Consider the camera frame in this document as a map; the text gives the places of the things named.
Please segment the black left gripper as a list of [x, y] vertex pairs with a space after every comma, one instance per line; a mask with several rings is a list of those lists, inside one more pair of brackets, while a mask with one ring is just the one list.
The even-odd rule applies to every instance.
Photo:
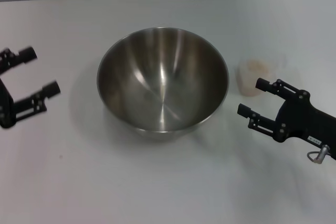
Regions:
[[[1, 74], [22, 63], [26, 64], [37, 59], [32, 47], [26, 47], [14, 54], [8, 48], [1, 51]], [[47, 111], [45, 100], [60, 94], [57, 81], [53, 81], [32, 95], [14, 102], [9, 91], [1, 81], [1, 127], [8, 129], [16, 122]]]

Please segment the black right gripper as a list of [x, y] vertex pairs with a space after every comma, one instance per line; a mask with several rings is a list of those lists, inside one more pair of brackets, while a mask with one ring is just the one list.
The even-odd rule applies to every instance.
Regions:
[[255, 88], [274, 94], [285, 102], [275, 121], [240, 104], [237, 113], [249, 119], [249, 129], [268, 135], [279, 143], [296, 137], [320, 149], [326, 145], [331, 158], [335, 159], [335, 117], [313, 107], [309, 92], [299, 91], [281, 79], [270, 83], [258, 78]]

